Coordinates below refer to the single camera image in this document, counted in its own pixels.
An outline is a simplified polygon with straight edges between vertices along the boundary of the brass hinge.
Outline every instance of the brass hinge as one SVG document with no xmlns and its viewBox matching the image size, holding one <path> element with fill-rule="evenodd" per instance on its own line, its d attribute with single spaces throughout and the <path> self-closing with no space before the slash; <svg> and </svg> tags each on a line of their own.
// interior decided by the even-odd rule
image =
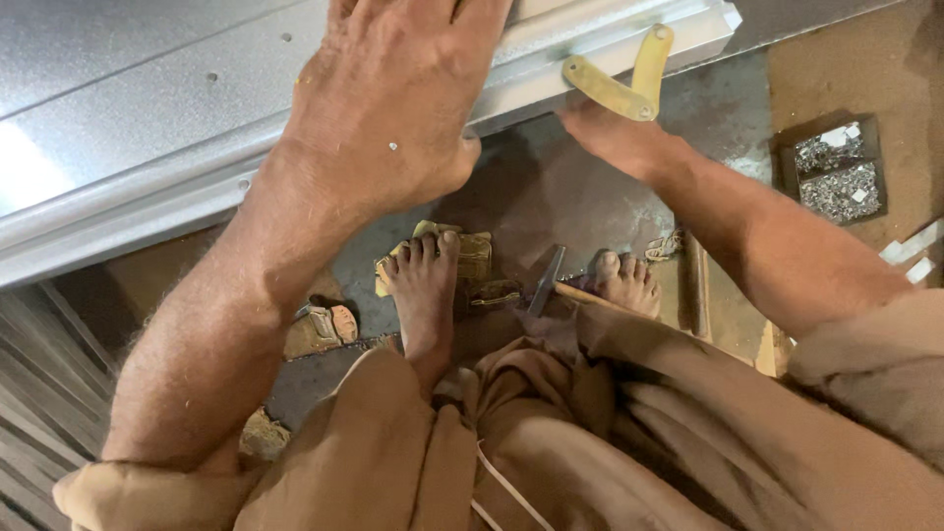
<svg viewBox="0 0 944 531">
<path fill-rule="evenodd" d="M 661 24 L 649 30 L 639 48 L 629 87 L 607 76 L 579 55 L 564 61 L 564 77 L 610 111 L 637 122 L 655 120 L 659 115 L 662 76 L 674 36 L 671 27 Z"/>
</svg>

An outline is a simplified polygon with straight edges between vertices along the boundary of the toe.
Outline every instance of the toe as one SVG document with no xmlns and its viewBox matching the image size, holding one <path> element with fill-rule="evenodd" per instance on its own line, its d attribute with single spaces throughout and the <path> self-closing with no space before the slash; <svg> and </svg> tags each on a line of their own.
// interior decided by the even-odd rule
<svg viewBox="0 0 944 531">
<path fill-rule="evenodd" d="M 605 283 L 619 274 L 619 257 L 608 250 L 597 258 L 597 283 Z"/>
<path fill-rule="evenodd" d="M 631 279 L 635 275 L 636 259 L 630 253 L 623 253 L 619 256 L 619 276 L 623 279 Z"/>
<path fill-rule="evenodd" d="M 400 246 L 400 251 L 396 254 L 396 271 L 402 271 L 410 265 L 410 245 L 406 242 Z"/>
<path fill-rule="evenodd" d="M 431 263 L 436 258 L 436 236 L 432 232 L 423 234 L 423 262 Z"/>
<path fill-rule="evenodd" d="M 643 282 L 646 279 L 646 262 L 644 260 L 636 260 L 636 280 Z"/>
<path fill-rule="evenodd" d="M 423 259 L 423 242 L 419 238 L 410 238 L 410 259 L 411 261 Z"/>
<path fill-rule="evenodd" d="M 383 270 L 387 273 L 387 278 L 391 281 L 396 278 L 396 274 L 400 272 L 400 268 L 396 265 L 396 257 L 391 257 L 380 262 L 380 266 L 383 267 Z"/>
<path fill-rule="evenodd" d="M 439 235 L 439 256 L 453 264 L 459 261 L 459 234 L 445 231 Z"/>
</svg>

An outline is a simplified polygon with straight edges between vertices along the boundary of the man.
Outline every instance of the man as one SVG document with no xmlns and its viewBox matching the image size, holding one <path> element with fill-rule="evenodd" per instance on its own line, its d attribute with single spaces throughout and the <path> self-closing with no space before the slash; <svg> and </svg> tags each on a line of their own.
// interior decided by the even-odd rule
<svg viewBox="0 0 944 531">
<path fill-rule="evenodd" d="M 462 372 L 462 400 L 434 410 L 453 339 L 446 232 L 389 270 L 405 357 L 366 354 L 272 466 L 239 457 L 314 273 L 374 219 L 469 177 L 480 144 L 464 120 L 510 4 L 332 1 L 282 139 L 149 323 L 104 461 L 59 483 L 59 507 L 92 530 L 944 527 L 940 292 L 589 101 L 561 112 L 567 130 L 650 185 L 800 341 L 796 391 L 645 317 L 582 306 L 562 321 L 570 340 L 485 356 Z M 639 263 L 607 252 L 597 269 L 603 297 L 655 311 Z"/>
</svg>

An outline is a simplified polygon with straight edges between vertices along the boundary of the hammer head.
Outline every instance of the hammer head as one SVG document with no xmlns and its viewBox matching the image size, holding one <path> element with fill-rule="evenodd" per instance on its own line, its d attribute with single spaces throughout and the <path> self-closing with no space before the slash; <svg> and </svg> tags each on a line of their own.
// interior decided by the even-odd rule
<svg viewBox="0 0 944 531">
<path fill-rule="evenodd" d="M 564 261 L 564 253 L 567 248 L 557 246 L 554 251 L 554 259 L 550 261 L 548 269 L 537 284 L 537 291 L 534 293 L 534 299 L 531 300 L 531 306 L 528 307 L 528 313 L 535 317 L 540 317 L 544 313 L 544 307 L 548 304 L 550 293 L 554 291 L 554 283 L 557 282 L 557 273 L 561 269 L 561 263 Z"/>
</svg>

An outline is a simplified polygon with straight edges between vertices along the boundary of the brown clothing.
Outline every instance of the brown clothing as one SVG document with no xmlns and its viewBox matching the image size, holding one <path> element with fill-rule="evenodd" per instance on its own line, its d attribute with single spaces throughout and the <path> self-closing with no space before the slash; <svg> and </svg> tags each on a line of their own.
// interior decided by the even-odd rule
<svg viewBox="0 0 944 531">
<path fill-rule="evenodd" d="M 570 341 L 485 356 L 438 410 L 375 350 L 267 470 L 95 464 L 56 501 L 92 530 L 942 529 L 942 309 L 924 291 L 825 325 L 777 382 L 584 306 Z"/>
</svg>

